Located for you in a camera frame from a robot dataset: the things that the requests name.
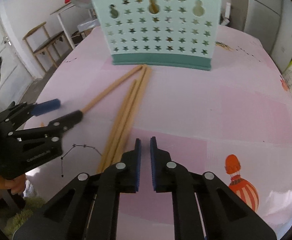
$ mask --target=pink tablecloth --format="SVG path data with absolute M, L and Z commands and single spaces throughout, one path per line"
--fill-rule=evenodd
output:
M 152 190 L 149 143 L 189 171 L 214 172 L 227 185 L 225 159 L 234 154 L 240 175 L 257 191 L 240 190 L 280 237 L 292 224 L 292 98 L 282 85 L 273 61 L 252 36 L 219 26 L 212 70 L 153 66 L 153 73 L 131 132 L 142 140 L 140 188 L 121 195 L 118 240 L 173 239 L 170 194 Z M 94 29 L 66 58 L 42 91 L 38 102 L 59 98 L 62 108 L 32 118 L 26 128 L 81 109 L 111 82 L 133 66 L 113 66 L 100 28 Z M 63 139 L 60 158 L 28 173 L 39 194 L 50 199 L 81 172 L 94 174 L 113 119 L 131 80 L 103 99 Z

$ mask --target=wooden chopstick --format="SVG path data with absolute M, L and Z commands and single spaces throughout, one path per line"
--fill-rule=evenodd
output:
M 116 131 L 116 134 L 115 134 L 115 136 L 113 138 L 112 145 L 111 145 L 110 150 L 109 150 L 109 154 L 107 155 L 107 158 L 106 158 L 106 161 L 105 161 L 105 164 L 104 164 L 104 169 L 106 169 L 108 166 L 110 166 L 111 163 L 113 162 L 114 154 L 115 154 L 116 149 L 118 147 L 119 141 L 121 140 L 121 135 L 122 135 L 124 126 L 125 126 L 126 121 L 128 119 L 130 109 L 131 109 L 131 107 L 132 107 L 132 105 L 134 103 L 134 100 L 135 100 L 136 94 L 137 94 L 137 92 L 139 90 L 139 87 L 140 87 L 140 84 L 142 82 L 142 79 L 143 79 L 143 77 L 145 75 L 145 71 L 146 71 L 146 66 L 143 66 L 142 69 L 141 69 L 140 76 L 137 79 L 136 85 L 135 85 L 135 87 L 134 87 L 134 89 L 133 89 L 133 91 L 131 93 L 131 96 L 129 97 L 128 103 L 126 105 L 126 109 L 123 112 L 121 121 L 120 121 L 120 123 L 118 125 L 118 128 L 117 128 L 117 131 Z
M 122 82 L 126 79 L 134 75 L 137 71 L 141 70 L 143 65 L 138 65 L 137 67 L 130 70 L 121 78 L 117 79 L 113 82 L 109 87 L 107 87 L 104 91 L 102 91 L 98 96 L 96 96 L 93 100 L 89 102 L 84 108 L 81 109 L 83 114 L 87 113 L 92 107 L 94 107 L 101 99 L 103 99 L 106 95 L 108 95 L 111 91 L 113 91 L 116 87 L 118 87 Z
M 138 113 L 139 106 L 140 106 L 142 99 L 143 99 L 143 96 L 145 94 L 147 84 L 148 84 L 148 81 L 150 79 L 151 72 L 152 72 L 152 69 L 147 66 L 145 69 L 145 73 L 142 77 L 141 84 L 140 84 L 138 91 L 136 93 L 136 96 L 134 98 L 133 105 L 129 110 L 128 118 L 125 122 L 120 141 L 118 142 L 117 149 L 114 153 L 112 163 L 117 163 L 117 162 L 120 162 L 120 160 L 121 160 L 121 157 L 124 153 L 124 147 L 126 145 L 126 142 L 129 138 L 130 131 L 131 131 L 132 126 L 134 124 L 136 114 Z
M 117 113 L 116 119 L 115 119 L 115 121 L 113 123 L 113 127 L 112 127 L 112 129 L 110 131 L 110 135 L 108 136 L 108 140 L 106 142 L 105 149 L 104 149 L 103 154 L 101 156 L 101 161 L 100 161 L 99 166 L 97 168 L 97 173 L 101 173 L 104 170 L 105 161 L 106 161 L 106 158 L 107 158 L 107 156 L 109 154 L 109 150 L 110 150 L 110 147 L 112 145 L 113 138 L 114 138 L 114 136 L 115 136 L 115 134 L 117 132 L 118 125 L 119 125 L 119 123 L 121 121 L 121 118 L 122 118 L 122 115 L 123 115 L 124 111 L 126 110 L 126 106 L 127 106 L 128 100 L 129 100 L 129 98 L 131 96 L 131 93 L 132 93 L 135 85 L 136 85 L 136 80 L 134 80 L 132 82 L 132 84 L 130 85 L 130 87 L 128 89 L 128 92 L 127 92 L 127 94 L 126 94 L 126 96 L 125 96 L 125 98 L 124 98 L 124 100 L 123 100 L 123 102 L 121 104 L 121 107 L 119 108 L 119 111 Z

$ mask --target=wooden chair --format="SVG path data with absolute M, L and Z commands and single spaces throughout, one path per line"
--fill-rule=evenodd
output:
M 44 23 L 38 25 L 37 27 L 33 28 L 31 31 L 29 31 L 29 32 L 23 37 L 23 40 L 26 42 L 28 48 L 30 49 L 30 51 L 31 51 L 31 53 L 32 53 L 32 55 L 33 55 L 33 57 L 35 57 L 35 59 L 36 59 L 36 61 L 38 62 L 39 66 L 40 66 L 40 67 L 46 72 L 46 70 L 44 69 L 43 65 L 40 63 L 40 61 L 39 61 L 39 59 L 38 59 L 38 57 L 37 57 L 38 54 L 41 54 L 41 53 L 45 54 L 45 53 L 47 53 L 48 56 L 49 56 L 49 58 L 51 59 L 53 65 L 57 68 L 57 67 L 58 67 L 58 66 L 57 66 L 57 63 L 56 63 L 56 61 L 53 59 L 53 57 L 52 57 L 52 55 L 50 54 L 48 48 L 49 48 L 50 46 L 52 46 L 53 49 L 54 49 L 54 51 L 56 52 L 56 54 L 57 54 L 58 57 L 60 58 L 61 56 L 60 56 L 60 54 L 58 53 L 58 51 L 57 51 L 57 49 L 56 49 L 54 43 L 55 43 L 57 40 L 59 40 L 62 36 L 64 37 L 64 40 L 66 41 L 66 43 L 68 44 L 68 46 L 69 46 L 69 48 L 70 48 L 71 50 L 72 50 L 72 47 L 71 47 L 70 43 L 68 42 L 67 37 L 66 37 L 66 35 L 65 35 L 65 33 L 64 33 L 63 31 L 57 33 L 56 35 L 54 35 L 54 36 L 52 36 L 52 37 L 50 37 L 49 34 L 48 34 L 48 32 L 47 32 L 47 30 L 46 30 L 46 28 L 45 28 L 45 26 L 44 26 L 45 24 L 46 24 L 46 22 L 44 22 Z M 32 47 L 29 45 L 29 43 L 28 43 L 28 41 L 27 41 L 27 38 L 28 38 L 29 36 L 33 35 L 33 34 L 34 34 L 36 31 L 38 31 L 40 28 L 43 28 L 44 33 L 46 34 L 46 36 L 47 36 L 48 39 L 47 39 L 43 44 L 41 44 L 36 50 L 33 50 Z

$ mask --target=orange hot air balloon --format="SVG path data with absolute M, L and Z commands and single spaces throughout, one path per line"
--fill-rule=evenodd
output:
M 231 180 L 228 187 L 256 212 L 259 207 L 257 190 L 251 183 L 240 177 L 240 168 L 238 158 L 234 154 L 227 156 L 225 169 L 226 173 L 230 175 Z

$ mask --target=blue foam grip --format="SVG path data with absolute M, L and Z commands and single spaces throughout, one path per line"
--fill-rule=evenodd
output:
M 139 140 L 138 145 L 136 145 L 138 148 L 135 149 L 138 151 L 138 155 L 137 155 L 137 167 L 136 167 L 136 192 L 138 192 L 139 190 L 139 181 L 140 181 L 140 163 L 141 163 L 141 142 Z
M 151 175 L 153 179 L 153 188 L 156 191 L 156 166 L 155 166 L 155 151 L 154 148 L 157 148 L 156 138 L 152 137 L 150 139 L 150 160 L 151 160 Z
M 31 114 L 34 116 L 40 116 L 42 114 L 49 113 L 51 111 L 59 109 L 61 106 L 61 102 L 59 99 L 53 99 L 47 102 L 43 102 L 40 104 L 37 104 L 33 110 L 31 111 Z

